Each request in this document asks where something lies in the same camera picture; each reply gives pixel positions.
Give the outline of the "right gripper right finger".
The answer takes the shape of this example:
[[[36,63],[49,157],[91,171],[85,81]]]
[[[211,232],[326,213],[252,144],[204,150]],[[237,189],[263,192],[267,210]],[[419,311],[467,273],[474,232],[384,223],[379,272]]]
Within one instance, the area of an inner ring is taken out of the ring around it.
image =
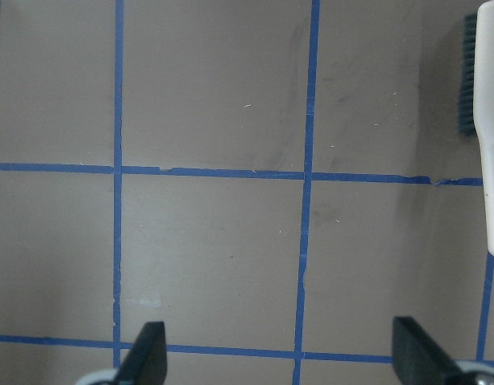
[[[454,360],[409,316],[392,321],[392,368],[401,384],[494,384],[494,368]]]

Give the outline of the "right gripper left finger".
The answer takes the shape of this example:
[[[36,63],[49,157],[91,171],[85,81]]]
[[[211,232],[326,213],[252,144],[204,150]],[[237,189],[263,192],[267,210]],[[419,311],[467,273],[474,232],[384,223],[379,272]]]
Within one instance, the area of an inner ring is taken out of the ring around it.
[[[162,385],[167,373],[164,322],[146,322],[120,365],[114,384]]]

